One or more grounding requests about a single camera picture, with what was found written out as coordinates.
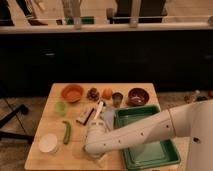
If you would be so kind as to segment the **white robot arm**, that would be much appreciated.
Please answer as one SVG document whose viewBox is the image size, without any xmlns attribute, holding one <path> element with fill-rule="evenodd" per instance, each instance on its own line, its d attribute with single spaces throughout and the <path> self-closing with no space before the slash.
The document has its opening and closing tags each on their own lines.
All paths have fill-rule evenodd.
<svg viewBox="0 0 213 171">
<path fill-rule="evenodd" d="M 213 171 L 213 100 L 173 107 L 106 132 L 100 119 L 89 123 L 84 150 L 93 157 L 139 144 L 189 137 L 186 171 Z"/>
</svg>

